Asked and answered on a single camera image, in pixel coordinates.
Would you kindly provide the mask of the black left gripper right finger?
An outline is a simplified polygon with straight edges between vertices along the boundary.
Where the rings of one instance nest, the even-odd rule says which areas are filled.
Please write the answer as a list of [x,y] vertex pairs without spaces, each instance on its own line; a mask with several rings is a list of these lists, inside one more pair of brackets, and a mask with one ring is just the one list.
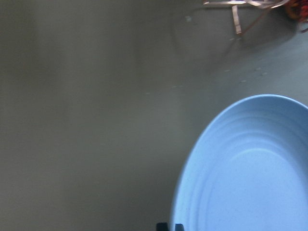
[[183,224],[175,224],[175,231],[184,231]]

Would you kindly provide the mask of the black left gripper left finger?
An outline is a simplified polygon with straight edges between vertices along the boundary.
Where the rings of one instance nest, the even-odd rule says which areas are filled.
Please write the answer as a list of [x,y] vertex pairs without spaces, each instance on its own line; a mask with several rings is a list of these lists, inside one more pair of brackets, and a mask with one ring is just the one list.
[[159,222],[156,224],[156,231],[168,231],[167,222]]

